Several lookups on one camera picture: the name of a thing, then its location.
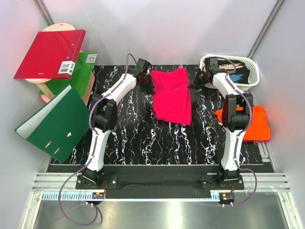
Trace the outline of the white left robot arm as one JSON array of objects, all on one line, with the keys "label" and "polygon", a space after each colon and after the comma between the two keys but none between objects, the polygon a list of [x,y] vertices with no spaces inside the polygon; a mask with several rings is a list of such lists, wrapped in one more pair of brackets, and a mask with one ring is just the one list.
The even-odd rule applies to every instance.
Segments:
[{"label": "white left robot arm", "polygon": [[154,93],[151,66],[147,60],[140,58],[134,66],[126,67],[120,79],[110,89],[92,98],[89,116],[92,130],[91,147],[82,175],[93,189],[99,188],[103,183],[103,177],[100,174],[104,167],[108,137],[118,121],[118,104],[136,86],[140,87],[142,93]]}]

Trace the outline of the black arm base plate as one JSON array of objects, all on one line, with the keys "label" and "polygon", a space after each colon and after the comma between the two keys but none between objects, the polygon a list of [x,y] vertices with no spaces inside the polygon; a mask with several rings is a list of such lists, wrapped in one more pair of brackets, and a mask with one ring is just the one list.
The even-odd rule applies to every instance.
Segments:
[{"label": "black arm base plate", "polygon": [[241,176],[237,180],[219,181],[216,174],[104,174],[98,175],[97,182],[90,181],[83,175],[77,176],[76,189],[119,190],[125,187],[193,187],[203,190],[244,190]]}]

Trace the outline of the magenta pink t shirt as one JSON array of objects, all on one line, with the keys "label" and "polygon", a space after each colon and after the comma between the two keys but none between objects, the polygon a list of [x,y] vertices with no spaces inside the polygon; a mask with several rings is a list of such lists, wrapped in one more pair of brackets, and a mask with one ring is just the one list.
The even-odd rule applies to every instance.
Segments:
[{"label": "magenta pink t shirt", "polygon": [[179,68],[164,73],[152,71],[154,84],[153,110],[157,120],[190,125],[192,122],[192,101],[190,97],[187,70]]}]

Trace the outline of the white plastic basket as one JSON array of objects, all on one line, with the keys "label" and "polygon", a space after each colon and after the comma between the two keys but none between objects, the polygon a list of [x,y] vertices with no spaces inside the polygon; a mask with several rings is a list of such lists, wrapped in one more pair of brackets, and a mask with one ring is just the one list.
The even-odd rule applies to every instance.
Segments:
[{"label": "white plastic basket", "polygon": [[208,54],[200,59],[200,69],[205,68],[205,61],[209,57],[218,56],[218,64],[220,69],[230,72],[234,67],[225,59],[230,60],[236,66],[235,73],[230,74],[230,79],[238,86],[239,89],[247,91],[260,81],[260,75],[256,63],[247,57],[230,56],[230,55],[214,55]]}]

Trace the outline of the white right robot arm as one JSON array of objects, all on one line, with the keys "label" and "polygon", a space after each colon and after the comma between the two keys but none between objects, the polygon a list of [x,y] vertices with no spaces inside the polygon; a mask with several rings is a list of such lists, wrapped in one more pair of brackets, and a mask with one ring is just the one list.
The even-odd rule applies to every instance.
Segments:
[{"label": "white right robot arm", "polygon": [[238,154],[246,130],[253,119],[253,96],[246,94],[233,83],[230,74],[236,65],[223,56],[206,56],[200,60],[200,70],[188,84],[190,89],[202,89],[207,83],[216,87],[224,97],[222,124],[225,127],[224,154],[216,175],[216,183],[222,189],[238,180],[241,168]]}]

